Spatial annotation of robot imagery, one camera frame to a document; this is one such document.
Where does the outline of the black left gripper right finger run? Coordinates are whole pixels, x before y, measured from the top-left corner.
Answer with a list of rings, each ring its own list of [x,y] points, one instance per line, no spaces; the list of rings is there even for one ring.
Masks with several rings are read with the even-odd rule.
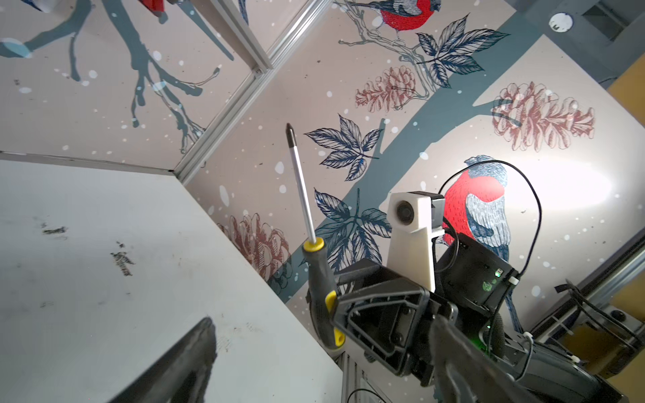
[[[428,341],[436,385],[444,402],[537,401],[445,317],[433,320]]]

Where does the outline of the black yellow handled screwdriver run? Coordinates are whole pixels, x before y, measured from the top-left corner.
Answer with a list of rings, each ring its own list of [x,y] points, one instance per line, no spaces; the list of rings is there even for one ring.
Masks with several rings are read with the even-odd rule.
[[[337,284],[329,267],[326,243],[315,232],[296,134],[289,123],[286,125],[286,136],[307,233],[302,251],[308,268],[308,300],[312,325],[319,341],[326,349],[338,350],[344,346],[345,336],[332,323],[332,310],[338,297]]]

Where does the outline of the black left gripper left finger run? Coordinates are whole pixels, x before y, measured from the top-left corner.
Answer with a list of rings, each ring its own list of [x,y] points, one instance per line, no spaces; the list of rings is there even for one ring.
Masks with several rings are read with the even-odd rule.
[[[205,317],[111,402],[203,402],[216,358],[216,327]]]

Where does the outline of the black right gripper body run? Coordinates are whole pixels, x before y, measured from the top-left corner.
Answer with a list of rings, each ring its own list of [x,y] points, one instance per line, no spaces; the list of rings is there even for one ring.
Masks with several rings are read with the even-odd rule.
[[[370,361],[396,376],[433,379],[429,334],[436,317],[455,323],[458,307],[408,278],[363,259],[336,275],[349,291],[334,303],[332,323]]]

